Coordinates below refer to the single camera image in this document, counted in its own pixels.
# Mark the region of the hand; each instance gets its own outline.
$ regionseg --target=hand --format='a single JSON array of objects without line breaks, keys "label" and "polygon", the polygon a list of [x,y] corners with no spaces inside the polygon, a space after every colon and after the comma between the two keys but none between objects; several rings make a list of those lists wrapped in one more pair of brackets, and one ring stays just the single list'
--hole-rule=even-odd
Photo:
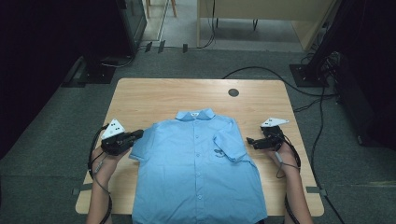
[{"label": "hand", "polygon": [[[97,147],[93,152],[92,152],[92,160],[94,160],[97,156],[99,156],[92,164],[92,171],[93,174],[95,175],[95,178],[97,178],[101,183],[107,183],[111,176],[114,174],[117,168],[117,164],[119,163],[120,159],[127,154],[131,149],[128,149],[121,153],[118,156],[111,156],[107,155],[105,152],[103,152],[101,147]],[[98,170],[97,173],[95,173],[96,168],[99,166],[100,162],[103,161],[102,166]]]},{"label": "hand", "polygon": [[277,167],[280,167],[280,169],[287,175],[288,173],[298,173],[297,167],[297,161],[294,158],[293,151],[291,150],[290,146],[286,143],[283,143],[280,149],[277,151],[279,153],[279,156],[282,158],[283,163],[289,164],[289,165],[281,165],[279,161],[276,158],[276,153],[273,148],[271,149],[264,149],[262,150],[264,154],[266,154],[268,157],[270,157],[274,163],[277,165]]}]

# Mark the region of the short-sleeved shirt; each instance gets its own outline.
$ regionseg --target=short-sleeved shirt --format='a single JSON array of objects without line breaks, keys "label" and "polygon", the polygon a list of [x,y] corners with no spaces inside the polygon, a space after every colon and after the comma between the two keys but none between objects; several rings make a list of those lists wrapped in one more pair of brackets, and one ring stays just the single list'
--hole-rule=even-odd
[{"label": "short-sleeved shirt", "polygon": [[234,119],[212,109],[153,124],[140,161],[134,223],[256,223],[267,217],[259,171]]}]

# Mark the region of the wooden table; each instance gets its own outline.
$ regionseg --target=wooden table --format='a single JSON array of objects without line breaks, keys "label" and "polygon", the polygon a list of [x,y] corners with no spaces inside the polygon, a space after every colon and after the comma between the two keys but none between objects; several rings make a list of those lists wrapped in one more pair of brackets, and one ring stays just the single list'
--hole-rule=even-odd
[{"label": "wooden table", "polygon": [[197,47],[201,18],[291,21],[303,50],[310,50],[337,0],[197,0]]},{"label": "wooden table", "polygon": [[[237,89],[232,97],[229,89]],[[278,80],[232,79],[167,79],[124,78],[118,83],[104,124],[117,119],[127,132],[146,129],[152,123],[174,119],[179,110],[212,108],[216,114],[236,119],[242,137],[263,138],[260,125],[268,118],[288,119],[281,125],[283,133],[294,144],[302,161],[301,177],[305,197],[312,216],[323,215],[324,208],[317,193],[307,193],[305,187],[315,187],[303,140],[291,109],[285,85]],[[247,153],[260,171],[269,216],[283,216],[285,179],[277,179],[275,164],[261,151],[246,143]],[[113,214],[132,214],[137,180],[138,161],[123,157],[109,183],[113,199]],[[84,184],[91,183],[87,173]],[[91,191],[78,196],[76,210],[87,214]]]}]

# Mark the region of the shirt pocket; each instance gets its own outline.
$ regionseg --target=shirt pocket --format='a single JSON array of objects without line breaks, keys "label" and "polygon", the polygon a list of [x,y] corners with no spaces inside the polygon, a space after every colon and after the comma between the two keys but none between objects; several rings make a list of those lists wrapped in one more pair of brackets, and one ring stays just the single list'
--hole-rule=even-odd
[{"label": "shirt pocket", "polygon": [[218,147],[209,150],[209,160],[218,164],[230,162],[225,152]]}]

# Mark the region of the table top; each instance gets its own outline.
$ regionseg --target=table top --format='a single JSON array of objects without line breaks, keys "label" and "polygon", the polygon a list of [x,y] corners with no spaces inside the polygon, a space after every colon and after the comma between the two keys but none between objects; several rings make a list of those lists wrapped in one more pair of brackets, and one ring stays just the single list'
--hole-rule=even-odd
[{"label": "table top", "polygon": [[[235,97],[229,94],[236,89]],[[304,194],[313,217],[323,215],[318,193],[307,193],[305,187],[316,187],[303,140],[283,82],[278,80],[123,78],[119,81],[104,124],[117,119],[127,132],[146,129],[153,123],[174,119],[179,110],[212,108],[216,114],[234,118],[243,139],[263,138],[260,125],[269,118],[288,119],[280,126],[298,151]],[[268,216],[284,215],[285,179],[276,178],[277,167],[261,151],[245,142],[247,153],[256,163],[267,204]],[[124,156],[109,183],[113,214],[132,214],[139,162]],[[87,172],[84,184],[91,183]],[[78,196],[76,210],[87,214],[91,190]]]}]

